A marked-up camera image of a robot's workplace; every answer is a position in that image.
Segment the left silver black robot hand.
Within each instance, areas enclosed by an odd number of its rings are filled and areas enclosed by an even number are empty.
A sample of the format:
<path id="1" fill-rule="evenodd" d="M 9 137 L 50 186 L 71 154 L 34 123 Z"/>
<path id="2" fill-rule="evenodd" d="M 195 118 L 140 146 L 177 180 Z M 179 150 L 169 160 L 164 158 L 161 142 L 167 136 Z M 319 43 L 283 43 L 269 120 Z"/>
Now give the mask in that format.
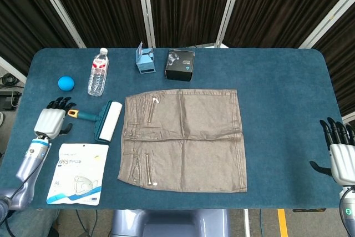
<path id="1" fill-rule="evenodd" d="M 68 111 L 76 106 L 73 102 L 69 103 L 70 100 L 71 97 L 58 97 L 47 104 L 46 108 L 41 111 L 34 127 L 37 138 L 53 140 L 57 136 L 68 134 L 71 131 L 72 123 L 62 128 Z"/>

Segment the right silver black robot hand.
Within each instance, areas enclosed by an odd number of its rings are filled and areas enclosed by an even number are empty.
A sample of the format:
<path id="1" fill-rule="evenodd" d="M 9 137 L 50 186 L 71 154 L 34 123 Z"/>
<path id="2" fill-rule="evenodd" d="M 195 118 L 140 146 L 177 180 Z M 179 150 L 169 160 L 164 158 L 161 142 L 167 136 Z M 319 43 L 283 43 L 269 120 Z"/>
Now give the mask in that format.
<path id="1" fill-rule="evenodd" d="M 321 167 L 310 161 L 318 173 L 328 175 L 341 186 L 354 186 L 354 128 L 328 117 L 320 120 L 323 128 L 331 166 Z"/>

